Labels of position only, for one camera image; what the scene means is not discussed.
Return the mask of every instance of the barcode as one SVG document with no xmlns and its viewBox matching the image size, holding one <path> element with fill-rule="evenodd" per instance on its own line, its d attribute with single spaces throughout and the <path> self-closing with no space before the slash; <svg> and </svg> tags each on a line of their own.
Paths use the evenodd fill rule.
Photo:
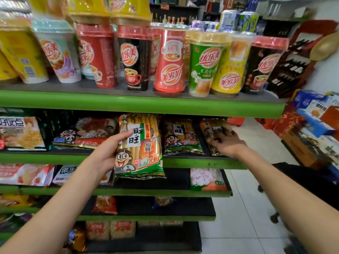
<svg viewBox="0 0 339 254">
<path fill-rule="evenodd" d="M 25 72 L 29 77 L 36 77 L 35 71 L 32 67 L 24 67 Z"/>
<path fill-rule="evenodd" d="M 28 65 L 29 64 L 29 59 L 20 59 L 21 63 L 23 65 Z"/>
</svg>

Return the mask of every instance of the white wall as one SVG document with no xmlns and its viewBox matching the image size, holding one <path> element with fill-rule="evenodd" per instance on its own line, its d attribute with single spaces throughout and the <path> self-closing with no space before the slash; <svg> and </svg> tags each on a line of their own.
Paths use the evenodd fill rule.
<svg viewBox="0 0 339 254">
<path fill-rule="evenodd" d="M 334 20 L 339 22 L 339 0 L 328 0 L 318 4 L 317 20 Z M 305 89 L 320 94 L 329 91 L 339 92 L 339 50 L 326 60 L 318 61 L 315 71 L 308 79 Z"/>
</svg>

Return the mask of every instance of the tile grout line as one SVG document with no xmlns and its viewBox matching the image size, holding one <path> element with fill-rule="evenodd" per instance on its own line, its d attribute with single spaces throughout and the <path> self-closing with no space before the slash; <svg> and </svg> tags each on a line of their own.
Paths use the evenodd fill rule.
<svg viewBox="0 0 339 254">
<path fill-rule="evenodd" d="M 249 216 L 249 213 L 248 213 L 248 211 L 247 211 L 247 208 L 246 208 L 246 205 L 245 205 L 245 203 L 244 203 L 244 200 L 243 200 L 242 197 L 241 197 L 241 193 L 240 193 L 240 191 L 239 191 L 239 189 L 238 189 L 237 182 L 235 181 L 235 179 L 234 179 L 234 177 L 233 177 L 233 175 L 232 175 L 232 171 L 231 171 L 231 176 L 232 176 L 232 179 L 233 179 L 233 181 L 234 181 L 234 184 L 235 184 L 235 186 L 236 186 L 236 188 L 237 188 L 237 190 L 238 190 L 238 192 L 239 192 L 241 201 L 242 201 L 242 203 L 243 203 L 243 205 L 244 205 L 244 207 L 245 207 L 245 209 L 246 209 L 246 213 L 247 213 L 247 215 L 248 215 L 248 217 L 249 217 L 249 220 L 251 221 L 251 224 L 252 224 L 252 226 L 253 226 L 253 228 L 254 228 L 255 234 L 256 234 L 257 239 L 258 239 L 258 241 L 259 241 L 259 243 L 260 243 L 260 246 L 261 246 L 261 248 L 262 248 L 262 251 L 264 252 L 264 254 L 266 254 L 266 253 L 265 253 L 265 250 L 264 250 L 264 248 L 263 248 L 263 246 L 262 246 L 262 244 L 261 244 L 261 241 L 260 241 L 260 239 L 259 239 L 259 237 L 258 237 L 257 231 L 255 230 L 255 227 L 254 227 L 254 224 L 253 224 L 253 222 L 252 222 L 252 219 L 251 219 L 251 217 Z"/>
</svg>

